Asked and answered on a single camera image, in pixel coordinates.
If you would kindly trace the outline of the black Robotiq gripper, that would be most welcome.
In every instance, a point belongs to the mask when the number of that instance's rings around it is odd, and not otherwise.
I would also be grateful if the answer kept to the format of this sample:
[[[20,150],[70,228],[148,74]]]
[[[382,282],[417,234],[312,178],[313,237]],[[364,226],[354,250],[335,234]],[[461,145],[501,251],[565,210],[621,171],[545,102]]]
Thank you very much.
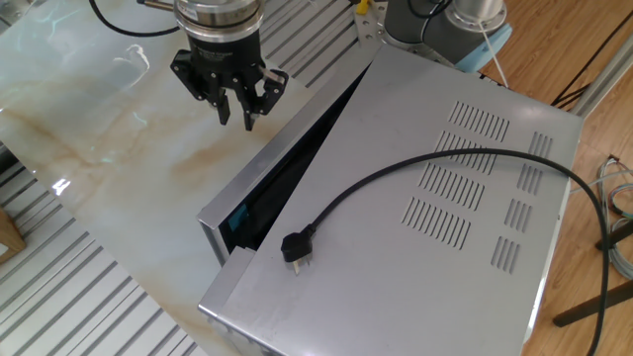
[[[217,111],[222,126],[230,116],[226,89],[233,90],[250,132],[257,118],[274,108],[289,81],[286,72],[263,66],[259,31],[229,43],[187,40],[190,50],[180,49],[171,62],[174,74],[195,99]]]

